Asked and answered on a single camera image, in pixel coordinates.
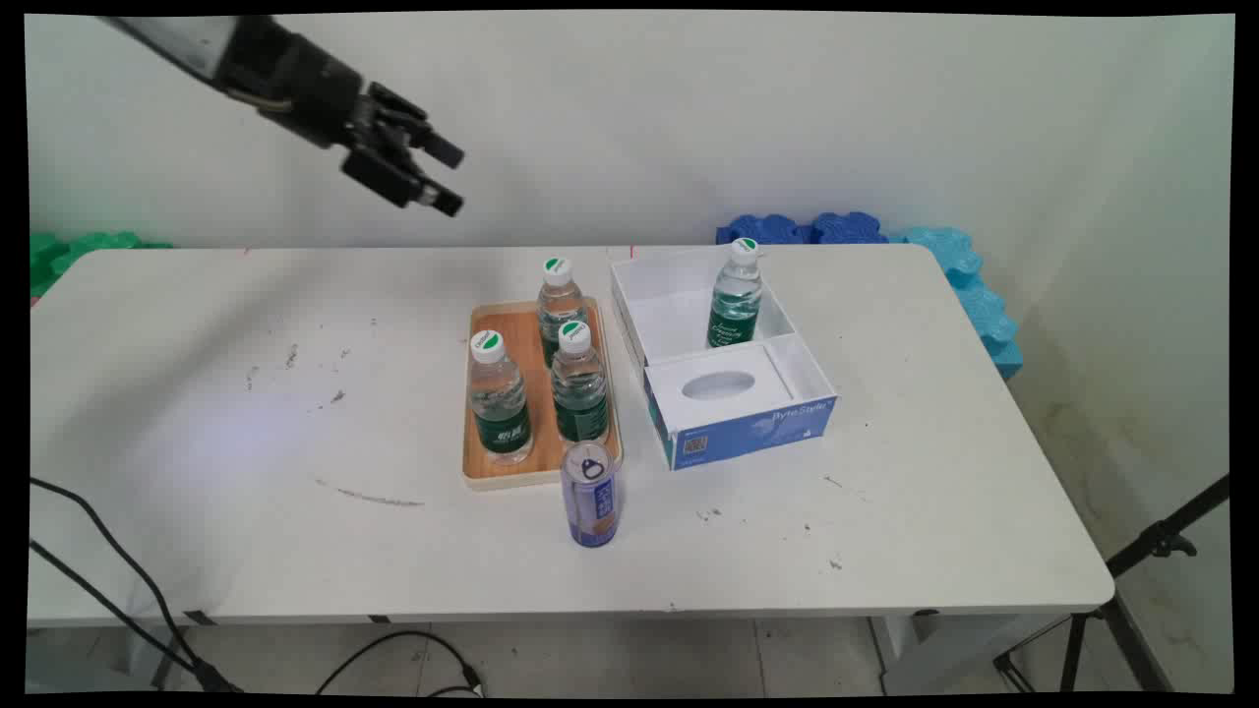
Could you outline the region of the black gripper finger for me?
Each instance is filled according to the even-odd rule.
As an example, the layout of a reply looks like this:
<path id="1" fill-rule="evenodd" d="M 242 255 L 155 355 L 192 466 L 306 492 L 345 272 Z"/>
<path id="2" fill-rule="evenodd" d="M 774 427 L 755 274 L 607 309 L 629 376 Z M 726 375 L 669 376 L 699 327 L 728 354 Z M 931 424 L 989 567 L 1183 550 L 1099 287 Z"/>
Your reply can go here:
<path id="1" fill-rule="evenodd" d="M 375 125 L 402 135 L 405 147 L 421 149 L 446 168 L 460 168 L 466 152 L 462 147 L 456 147 L 444 136 L 437 134 L 429 116 L 422 108 L 403 98 L 402 94 L 387 89 L 383 84 L 369 84 L 366 100 L 373 108 Z"/>
<path id="2" fill-rule="evenodd" d="M 341 171 L 393 207 L 431 207 L 453 218 L 465 205 L 463 197 L 431 179 L 417 166 L 397 166 L 390 157 L 368 147 L 347 152 Z"/>

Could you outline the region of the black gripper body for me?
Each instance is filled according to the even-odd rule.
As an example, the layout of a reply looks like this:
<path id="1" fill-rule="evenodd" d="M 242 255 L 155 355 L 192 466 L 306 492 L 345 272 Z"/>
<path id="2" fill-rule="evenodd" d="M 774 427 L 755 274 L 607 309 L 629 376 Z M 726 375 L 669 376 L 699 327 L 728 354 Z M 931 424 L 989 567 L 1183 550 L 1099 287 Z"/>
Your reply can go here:
<path id="1" fill-rule="evenodd" d="M 307 37 L 290 34 L 269 76 L 271 98 L 279 106 L 262 108 L 261 116 L 315 147 L 345 145 L 364 86 L 361 73 Z"/>

